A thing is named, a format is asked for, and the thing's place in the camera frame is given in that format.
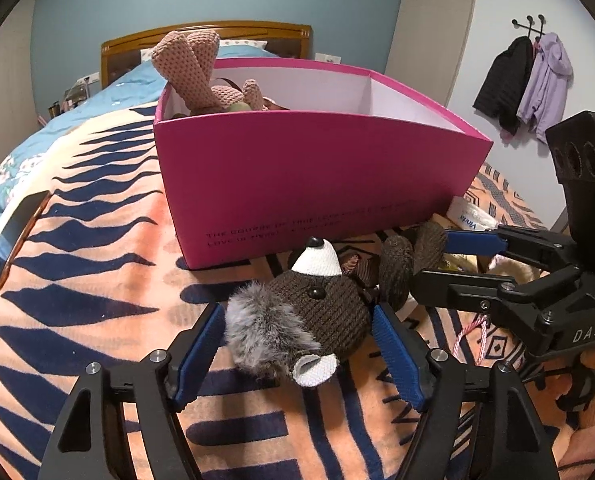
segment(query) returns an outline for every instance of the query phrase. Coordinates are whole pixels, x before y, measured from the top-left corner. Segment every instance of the blue gripper pad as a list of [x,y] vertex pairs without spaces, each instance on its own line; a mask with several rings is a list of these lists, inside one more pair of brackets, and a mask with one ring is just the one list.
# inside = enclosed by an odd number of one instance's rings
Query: blue gripper pad
[[410,402],[418,413],[426,411],[435,377],[425,357],[429,348],[421,336],[405,328],[390,306],[377,305],[373,310],[373,338],[402,400]]
[[503,253],[508,245],[495,233],[486,231],[446,230],[447,254],[475,254],[477,256],[495,256]]
[[226,327],[224,307],[218,304],[180,365],[178,390],[173,402],[179,408],[198,398]]

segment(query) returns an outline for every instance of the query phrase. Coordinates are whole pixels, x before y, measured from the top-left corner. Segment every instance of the blue bedsheet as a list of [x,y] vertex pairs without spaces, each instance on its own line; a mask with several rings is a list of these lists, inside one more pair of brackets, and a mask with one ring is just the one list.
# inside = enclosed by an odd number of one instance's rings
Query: blue bedsheet
[[[253,46],[232,45],[220,47],[218,57],[277,56]],[[0,165],[0,215],[9,202],[15,185],[42,161],[42,155],[56,139],[94,117],[157,101],[165,83],[153,64],[146,61],[78,108],[56,117],[21,143]]]

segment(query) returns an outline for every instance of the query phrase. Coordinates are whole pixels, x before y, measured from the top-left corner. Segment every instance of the pink cardboard box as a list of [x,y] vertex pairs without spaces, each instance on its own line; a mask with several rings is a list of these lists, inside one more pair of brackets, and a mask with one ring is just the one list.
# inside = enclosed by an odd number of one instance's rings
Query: pink cardboard box
[[443,214],[492,142],[419,92],[370,70],[301,59],[216,62],[214,78],[255,79],[289,111],[171,120],[154,131],[164,190],[191,269],[289,251]]

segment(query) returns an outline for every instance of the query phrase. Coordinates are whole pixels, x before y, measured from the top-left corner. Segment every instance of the phone screen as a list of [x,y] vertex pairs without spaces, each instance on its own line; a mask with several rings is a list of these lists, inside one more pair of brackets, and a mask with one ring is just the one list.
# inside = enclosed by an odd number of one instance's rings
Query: phone screen
[[48,201],[49,195],[48,191],[43,191],[24,197],[2,229],[0,233],[0,278],[18,240],[24,234],[25,229],[31,227],[30,222],[40,215],[40,209]]

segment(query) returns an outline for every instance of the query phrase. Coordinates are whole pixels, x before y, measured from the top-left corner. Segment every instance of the blanket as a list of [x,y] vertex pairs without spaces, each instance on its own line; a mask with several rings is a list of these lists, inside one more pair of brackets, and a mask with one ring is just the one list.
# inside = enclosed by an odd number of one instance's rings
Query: blanket
[[[13,480],[37,478],[60,409],[88,363],[110,367],[167,348],[207,303],[287,268],[288,253],[186,267],[162,187],[154,113],[151,103],[87,121],[47,152],[34,177],[36,189],[53,196],[0,292],[0,460]],[[543,227],[487,164],[465,196],[503,224]],[[335,248],[338,254],[378,254],[389,233],[343,240]],[[424,306],[402,319],[431,347],[447,350],[471,320]],[[476,330],[462,340],[460,360],[475,362],[480,337]],[[491,327],[487,341],[484,365],[505,358],[525,372],[523,345],[511,334]],[[529,389],[557,462],[572,463],[563,470],[580,473],[594,464],[584,450],[588,439],[571,449],[582,431],[580,415],[555,406],[567,380],[550,377]],[[126,416],[138,478],[150,479],[133,405]],[[207,480],[385,480],[396,473],[419,415],[398,396],[369,336],[333,380],[313,390],[256,381],[235,369],[222,347],[198,399],[179,419]],[[468,435],[465,424],[449,480],[462,478]],[[581,465],[575,462],[580,456]]]

